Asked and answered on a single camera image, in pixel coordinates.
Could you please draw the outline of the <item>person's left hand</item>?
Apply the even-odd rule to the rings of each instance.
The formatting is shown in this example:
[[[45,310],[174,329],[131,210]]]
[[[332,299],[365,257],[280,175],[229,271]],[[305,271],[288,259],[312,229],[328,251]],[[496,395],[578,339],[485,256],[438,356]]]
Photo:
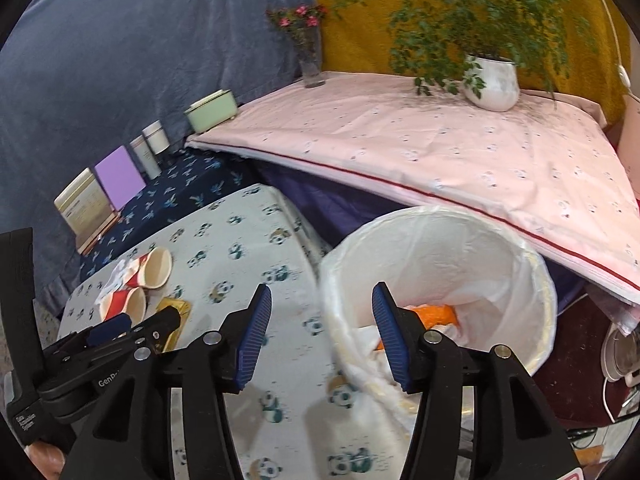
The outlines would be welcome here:
[[[65,466],[66,456],[56,446],[37,441],[26,446],[25,453],[47,480],[58,480]]]

